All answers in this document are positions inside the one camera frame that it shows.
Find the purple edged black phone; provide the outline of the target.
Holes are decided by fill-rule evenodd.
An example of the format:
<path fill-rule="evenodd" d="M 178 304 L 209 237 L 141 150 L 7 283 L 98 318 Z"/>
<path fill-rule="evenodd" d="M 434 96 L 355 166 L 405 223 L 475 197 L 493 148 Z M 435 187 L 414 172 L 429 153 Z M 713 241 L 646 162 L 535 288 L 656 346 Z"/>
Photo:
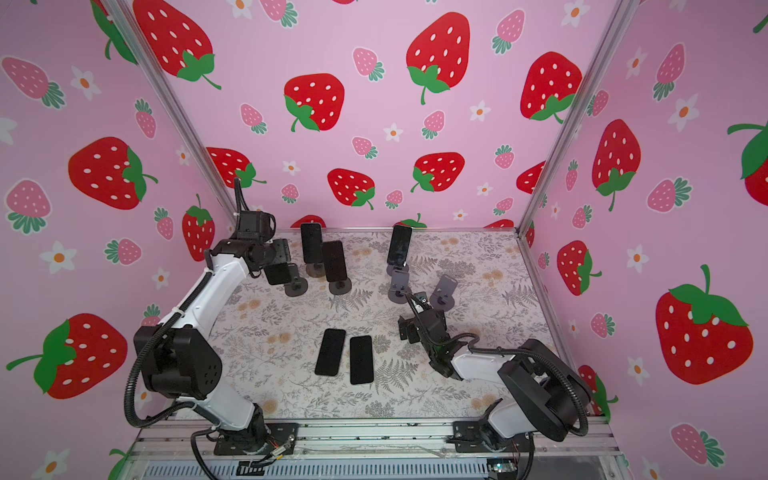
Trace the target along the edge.
<path fill-rule="evenodd" d="M 314 369 L 316 375 L 335 377 L 338 374 L 345 339 L 346 331 L 343 329 L 329 328 L 324 331 Z"/>

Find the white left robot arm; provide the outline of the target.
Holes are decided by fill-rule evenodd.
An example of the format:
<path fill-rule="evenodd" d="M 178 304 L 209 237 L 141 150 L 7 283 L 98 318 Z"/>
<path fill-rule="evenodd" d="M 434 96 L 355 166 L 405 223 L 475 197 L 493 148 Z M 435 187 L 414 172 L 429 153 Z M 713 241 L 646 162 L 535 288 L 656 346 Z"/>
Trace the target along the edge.
<path fill-rule="evenodd" d="M 275 231 L 272 214 L 240 211 L 234 233 L 204 250 L 203 273 L 180 304 L 158 325 L 136 331 L 137 358 L 123 399 L 131 426 L 147 428 L 191 409 L 236 449 L 256 453 L 263 448 L 270 435 L 263 411 L 224 380 L 222 360 L 208 337 L 242 281 L 289 259 Z"/>

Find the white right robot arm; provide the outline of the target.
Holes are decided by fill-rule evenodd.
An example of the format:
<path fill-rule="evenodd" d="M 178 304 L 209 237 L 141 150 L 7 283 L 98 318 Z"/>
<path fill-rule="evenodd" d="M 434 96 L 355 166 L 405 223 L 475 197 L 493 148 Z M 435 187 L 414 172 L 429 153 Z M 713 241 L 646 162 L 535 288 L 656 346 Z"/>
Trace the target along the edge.
<path fill-rule="evenodd" d="M 448 333 L 444 311 L 410 293 L 404 298 L 413 316 L 398 319 L 400 336 L 422 345 L 433 370 L 458 381 L 503 385 L 509 392 L 507 399 L 486 408 L 472 433 L 456 433 L 452 443 L 503 451 L 523 434 L 539 433 L 556 442 L 588 434 L 591 388 L 541 341 L 529 339 L 517 348 L 479 347 L 474 333 Z"/>

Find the silver edged black phone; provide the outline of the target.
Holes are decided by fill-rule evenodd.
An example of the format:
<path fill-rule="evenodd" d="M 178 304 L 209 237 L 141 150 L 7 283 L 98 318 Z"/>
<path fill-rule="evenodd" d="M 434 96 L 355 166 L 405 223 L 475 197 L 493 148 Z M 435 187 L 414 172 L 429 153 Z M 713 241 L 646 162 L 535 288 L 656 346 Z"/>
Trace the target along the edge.
<path fill-rule="evenodd" d="M 350 339 L 350 383 L 374 382 L 373 341 L 370 335 Z"/>

